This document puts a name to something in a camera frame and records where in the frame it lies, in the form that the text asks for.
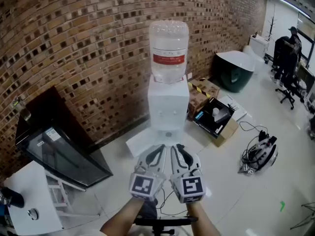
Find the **bottle label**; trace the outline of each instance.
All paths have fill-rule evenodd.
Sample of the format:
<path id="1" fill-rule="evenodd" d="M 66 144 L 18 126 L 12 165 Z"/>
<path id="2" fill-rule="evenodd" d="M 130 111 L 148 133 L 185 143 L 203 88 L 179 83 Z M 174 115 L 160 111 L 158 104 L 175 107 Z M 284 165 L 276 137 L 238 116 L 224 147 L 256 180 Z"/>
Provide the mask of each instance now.
<path id="1" fill-rule="evenodd" d="M 186 49 L 161 50 L 153 48 L 153 61 L 162 65 L 178 65 L 185 62 Z"/>

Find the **robotic hand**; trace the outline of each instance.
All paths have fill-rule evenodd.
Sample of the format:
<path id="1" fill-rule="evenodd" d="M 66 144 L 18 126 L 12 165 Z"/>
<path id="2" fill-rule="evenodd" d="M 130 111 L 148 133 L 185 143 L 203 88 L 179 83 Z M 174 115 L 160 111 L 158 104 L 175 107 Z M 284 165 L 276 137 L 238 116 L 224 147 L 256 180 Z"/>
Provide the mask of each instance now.
<path id="1" fill-rule="evenodd" d="M 172 146 L 170 177 L 172 188 L 181 203 L 192 203 L 203 198 L 206 191 L 201 174 L 200 159 L 188 153 L 184 146 Z M 167 147 L 153 146 L 140 155 L 135 172 L 131 174 L 129 191 L 136 198 L 153 201 L 166 180 L 164 172 Z"/>

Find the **red label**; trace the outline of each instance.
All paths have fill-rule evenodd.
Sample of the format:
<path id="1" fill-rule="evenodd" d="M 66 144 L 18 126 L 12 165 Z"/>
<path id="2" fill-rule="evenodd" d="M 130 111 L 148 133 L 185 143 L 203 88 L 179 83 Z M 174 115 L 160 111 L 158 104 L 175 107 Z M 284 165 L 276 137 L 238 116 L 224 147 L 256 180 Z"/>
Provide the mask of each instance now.
<path id="1" fill-rule="evenodd" d="M 164 57 L 153 54 L 153 61 L 162 65 L 178 65 L 185 62 L 185 55 L 177 57 Z"/>

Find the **large water jug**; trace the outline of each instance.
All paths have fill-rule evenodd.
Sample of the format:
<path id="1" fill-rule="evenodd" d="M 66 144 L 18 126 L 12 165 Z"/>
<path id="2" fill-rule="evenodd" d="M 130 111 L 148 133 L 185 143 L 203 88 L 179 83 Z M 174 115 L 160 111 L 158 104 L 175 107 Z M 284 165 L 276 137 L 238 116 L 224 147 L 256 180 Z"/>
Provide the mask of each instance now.
<path id="1" fill-rule="evenodd" d="M 166 84 L 182 80 L 187 64 L 187 24 L 174 20 L 154 21 L 150 24 L 149 36 L 155 80 Z"/>

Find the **fluorescent light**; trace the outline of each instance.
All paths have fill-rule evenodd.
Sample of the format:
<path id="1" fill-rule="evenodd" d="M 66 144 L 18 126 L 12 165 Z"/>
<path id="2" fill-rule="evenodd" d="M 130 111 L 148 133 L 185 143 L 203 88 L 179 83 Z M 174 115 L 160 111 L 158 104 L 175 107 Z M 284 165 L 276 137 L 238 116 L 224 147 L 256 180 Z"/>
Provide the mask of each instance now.
<path id="1" fill-rule="evenodd" d="M 308 19 L 311 19 L 311 17 L 308 14 L 306 14 L 305 12 L 303 12 L 302 10 L 300 10 L 298 7 L 294 6 L 293 4 L 287 2 L 286 0 L 280 0 L 280 1 L 282 1 L 282 2 L 286 3 L 287 5 L 291 6 L 293 9 L 298 10 L 301 14 L 306 16 Z"/>

